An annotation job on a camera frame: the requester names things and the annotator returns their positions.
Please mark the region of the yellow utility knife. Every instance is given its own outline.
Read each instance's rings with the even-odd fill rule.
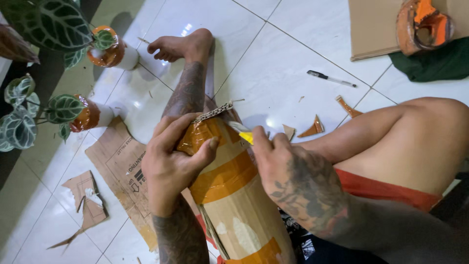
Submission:
[[[245,127],[244,125],[236,121],[228,121],[227,124],[229,127],[233,128],[233,130],[235,130],[240,137],[244,138],[247,142],[253,145],[251,129]]]

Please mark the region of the tattoo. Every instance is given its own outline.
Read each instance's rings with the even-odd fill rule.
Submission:
[[[187,63],[163,116],[202,112],[204,97],[204,66],[200,62]]]
[[[172,216],[153,216],[153,226],[158,238],[160,263],[209,263],[204,231],[184,198],[179,198]]]
[[[349,227],[348,196],[339,176],[320,154],[306,158],[293,154],[287,164],[290,175],[284,183],[275,181],[274,200],[312,234],[329,238]]]

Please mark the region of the plant pot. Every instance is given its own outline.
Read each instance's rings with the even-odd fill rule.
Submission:
[[[139,58],[137,50],[127,46],[124,40],[108,26],[99,26],[95,28],[93,30],[93,34],[96,34],[100,30],[109,31],[113,35],[115,43],[106,50],[90,48],[87,52],[88,59],[93,64],[101,67],[116,67],[124,70],[134,69]]]
[[[70,123],[72,132],[81,132],[95,127],[104,127],[109,125],[114,118],[114,113],[109,106],[95,103],[79,94],[75,94],[75,97],[86,107],[82,110],[80,115]]]

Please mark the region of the green leaf with white veins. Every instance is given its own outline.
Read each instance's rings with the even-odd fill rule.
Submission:
[[[41,103],[39,97],[36,93],[32,93],[30,96],[26,98],[27,106],[28,106],[28,113],[30,117],[36,117],[39,111],[38,104]]]
[[[10,144],[10,142],[8,142],[7,136],[5,135],[6,126],[3,124],[5,124],[4,120],[7,118],[7,116],[4,116],[0,119],[0,152],[8,152],[15,148]]]
[[[72,52],[93,41],[89,24],[72,0],[0,0],[0,10],[25,40],[40,48]]]
[[[72,129],[70,128],[69,123],[63,123],[59,125],[59,137],[63,139],[65,144],[67,143],[67,139],[70,136],[70,132]]]
[[[5,102],[14,108],[23,103],[24,99],[31,95],[36,87],[36,83],[29,73],[20,79],[14,79],[5,88]]]
[[[47,107],[45,118],[52,124],[72,122],[85,108],[80,100],[69,94],[52,98]]]
[[[100,30],[94,35],[94,47],[105,50],[115,42],[113,35],[108,30]]]
[[[85,57],[87,51],[88,47],[85,47],[78,51],[65,53],[63,56],[65,70],[68,70],[73,66],[77,65],[79,62],[81,62],[82,59]]]
[[[5,136],[13,147],[27,149],[33,145],[38,130],[26,108],[18,106],[4,122]]]

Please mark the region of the hand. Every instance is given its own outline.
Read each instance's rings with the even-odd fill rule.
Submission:
[[[179,194],[215,159],[218,137],[207,140],[192,157],[174,151],[182,133],[200,114],[163,117],[148,142],[142,173],[147,178],[149,209],[155,216],[170,216]]]
[[[253,130],[253,141],[262,185],[270,198],[312,234],[332,235],[337,220],[348,217],[348,195],[331,163],[318,153],[293,147],[283,133],[270,142],[261,126]]]

